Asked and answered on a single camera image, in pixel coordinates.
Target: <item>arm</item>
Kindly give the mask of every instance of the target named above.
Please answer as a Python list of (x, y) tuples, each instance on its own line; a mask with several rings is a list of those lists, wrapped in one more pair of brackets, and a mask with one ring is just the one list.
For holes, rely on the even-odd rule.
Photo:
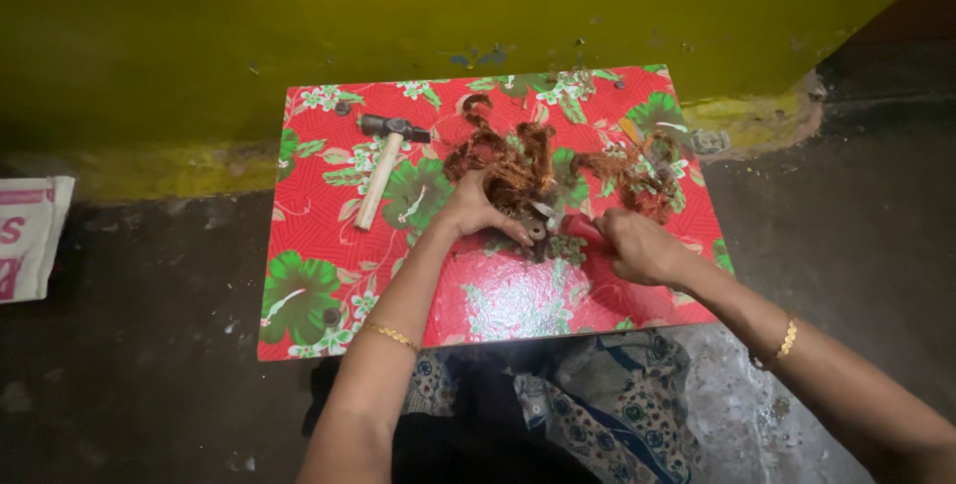
[[(517, 221), (491, 207), (483, 181), (484, 173), (477, 171), (460, 180), (366, 322), (421, 345), (438, 275), (455, 240), (495, 227), (532, 245)], [(309, 442), (299, 483), (391, 481), (392, 436), (414, 365), (415, 354), (408, 348), (379, 333), (358, 332)]]
[[(608, 209), (595, 220), (614, 243), (621, 278), (693, 295), (761, 363), (773, 363), (788, 316), (694, 254), (662, 227), (635, 213)], [(842, 344), (797, 319), (790, 354), (772, 372), (880, 481), (956, 480), (956, 429), (928, 405)]]

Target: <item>tangled copper wire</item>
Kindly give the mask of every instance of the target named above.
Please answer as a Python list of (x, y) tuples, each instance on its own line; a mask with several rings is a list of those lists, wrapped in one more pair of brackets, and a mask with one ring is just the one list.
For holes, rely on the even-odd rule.
[[(530, 201), (551, 205), (549, 192), (555, 185), (555, 168), (549, 139), (555, 135), (550, 125), (521, 122), (514, 128), (517, 140), (498, 135), (477, 112), (477, 105), (493, 107), (484, 94), (469, 96), (462, 103), (465, 120), (475, 126), (468, 141), (458, 146), (445, 160), (445, 174), (450, 181), (459, 180), (473, 169), (488, 168), (484, 191), (496, 209), (515, 219), (529, 214)], [(655, 154), (652, 147), (660, 141), (667, 153)], [(670, 199), (676, 193), (668, 163), (677, 149), (674, 140), (661, 131), (654, 132), (642, 144), (623, 147), (617, 153), (604, 151), (577, 154), (571, 161), (569, 176), (577, 179), (581, 167), (590, 168), (598, 178), (615, 180), (621, 202), (628, 209), (650, 217), (660, 224), (671, 213)], [(644, 156), (654, 171), (638, 172), (635, 161)]]

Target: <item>hammer head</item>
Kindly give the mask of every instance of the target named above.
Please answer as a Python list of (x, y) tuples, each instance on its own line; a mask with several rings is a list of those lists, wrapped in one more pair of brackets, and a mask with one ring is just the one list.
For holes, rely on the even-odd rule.
[(385, 136), (389, 133), (400, 133), (406, 140), (412, 142), (431, 142), (431, 134), (428, 133), (427, 129), (415, 127), (412, 122), (406, 119), (387, 119), (375, 115), (362, 115), (359, 125), (365, 135)]

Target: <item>hand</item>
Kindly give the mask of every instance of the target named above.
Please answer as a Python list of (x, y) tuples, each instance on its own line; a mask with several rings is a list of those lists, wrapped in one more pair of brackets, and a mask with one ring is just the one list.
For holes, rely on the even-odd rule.
[(462, 176), (445, 206), (432, 218), (430, 226), (450, 229), (455, 239), (494, 227), (522, 245), (533, 245), (521, 223), (495, 209), (484, 196), (486, 174), (486, 170), (472, 170)]
[(594, 224), (617, 251), (611, 270), (625, 280), (681, 288), (685, 273), (698, 265), (697, 254), (661, 225), (633, 211), (610, 208)]

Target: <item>woman's right hand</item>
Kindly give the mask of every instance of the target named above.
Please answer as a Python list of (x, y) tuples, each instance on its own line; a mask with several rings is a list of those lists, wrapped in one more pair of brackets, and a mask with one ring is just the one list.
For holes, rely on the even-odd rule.
[(614, 245), (614, 274), (645, 286), (685, 288), (687, 275), (702, 266), (701, 258), (643, 215), (610, 208), (594, 220), (597, 229)]

